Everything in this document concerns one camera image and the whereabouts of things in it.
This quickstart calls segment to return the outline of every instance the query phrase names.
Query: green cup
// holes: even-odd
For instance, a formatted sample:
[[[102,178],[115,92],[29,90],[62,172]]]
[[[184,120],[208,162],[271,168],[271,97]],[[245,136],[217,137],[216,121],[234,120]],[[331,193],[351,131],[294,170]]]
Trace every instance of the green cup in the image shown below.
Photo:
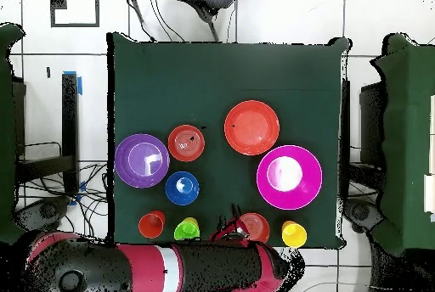
[[[193,217],[187,217],[180,224],[173,233],[173,237],[179,241],[181,239],[193,239],[200,237],[200,228],[198,222]]]

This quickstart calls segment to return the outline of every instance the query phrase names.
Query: plate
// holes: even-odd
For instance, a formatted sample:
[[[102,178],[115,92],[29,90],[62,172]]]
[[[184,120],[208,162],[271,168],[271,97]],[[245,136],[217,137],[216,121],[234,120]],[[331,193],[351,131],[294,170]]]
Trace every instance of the plate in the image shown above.
[[[322,169],[316,157],[300,146],[269,151],[257,170],[257,186],[273,207],[296,210],[308,205],[322,186]]]
[[[175,127],[169,134],[167,147],[172,157],[184,162],[196,160],[204,150],[202,132],[191,125]]]
[[[127,185],[150,188],[167,174],[169,153],[158,138],[138,133],[122,140],[116,148],[115,169]]]
[[[262,154],[274,146],[280,133],[275,112],[260,101],[244,101],[227,115],[224,123],[229,145],[241,154]]]

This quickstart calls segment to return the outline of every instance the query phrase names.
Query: blue tape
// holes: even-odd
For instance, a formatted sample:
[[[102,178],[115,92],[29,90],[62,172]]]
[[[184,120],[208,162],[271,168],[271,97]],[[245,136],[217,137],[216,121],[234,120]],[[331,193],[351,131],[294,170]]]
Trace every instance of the blue tape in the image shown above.
[[[83,91],[82,91],[82,77],[77,77],[77,92],[80,95],[83,95]]]
[[[86,191],[86,181],[80,182],[80,191],[82,191],[82,192]],[[82,195],[77,194],[76,195],[76,200],[80,201],[81,199],[82,199]],[[75,206],[75,205],[77,205],[76,201],[71,201],[70,202],[70,206]]]

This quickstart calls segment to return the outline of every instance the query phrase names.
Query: tabletop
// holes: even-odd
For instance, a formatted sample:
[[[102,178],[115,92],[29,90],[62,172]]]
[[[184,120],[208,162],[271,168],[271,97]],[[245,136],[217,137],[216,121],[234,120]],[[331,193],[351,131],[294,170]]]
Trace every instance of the tabletop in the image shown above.
[[[349,42],[328,45],[133,42],[113,33],[115,70],[115,147],[135,133],[148,133],[167,145],[173,128],[183,124],[203,132],[206,147],[191,162],[171,156],[167,176],[152,188],[132,188],[115,174],[115,241],[130,244],[173,241],[175,227],[196,218],[208,239],[218,217],[231,217],[231,204],[242,213],[257,212],[270,226],[268,244],[284,246],[283,222],[305,227],[304,247],[337,249],[337,161],[342,81]],[[323,172],[317,197],[306,207],[284,211],[269,205],[257,190],[257,167],[265,154],[246,156],[225,139],[223,123],[239,102],[258,100],[274,109],[280,135],[274,147],[302,146]],[[188,206],[171,203],[165,182],[175,171],[188,171],[200,184]],[[165,227],[156,239],[144,238],[138,222],[160,210]]]

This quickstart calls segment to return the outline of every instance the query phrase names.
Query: dark green table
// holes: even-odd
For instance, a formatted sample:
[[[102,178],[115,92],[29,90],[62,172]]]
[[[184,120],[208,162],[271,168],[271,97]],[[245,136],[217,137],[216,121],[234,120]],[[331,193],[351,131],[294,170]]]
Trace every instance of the dark green table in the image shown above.
[[[396,256],[406,249],[435,250],[435,222],[424,211],[424,175],[429,172],[431,96],[435,95],[435,47],[387,36],[373,62],[388,94],[383,115],[387,164],[381,211],[386,219],[374,240]]]
[[[231,217],[230,205],[242,213],[266,217],[269,244],[284,246],[284,221],[301,223],[308,231],[305,247],[336,249],[337,154],[342,86],[342,61],[348,40],[325,45],[141,43],[112,34],[115,67],[115,146],[134,133],[149,133],[167,144],[171,130],[190,124],[203,131],[206,148],[193,162],[171,157],[167,176],[153,188],[127,186],[115,175],[115,241],[173,241],[173,231],[185,217],[198,220],[208,239],[219,215]],[[256,185],[264,156],[235,152],[223,133],[225,116],[241,101],[270,105],[280,119],[275,146],[296,144],[313,152],[323,169],[317,198],[297,211],[275,209]],[[198,199],[182,207],[166,197],[166,179],[175,171],[192,172],[200,183]],[[145,239],[139,219],[161,210],[166,224],[161,236]]]

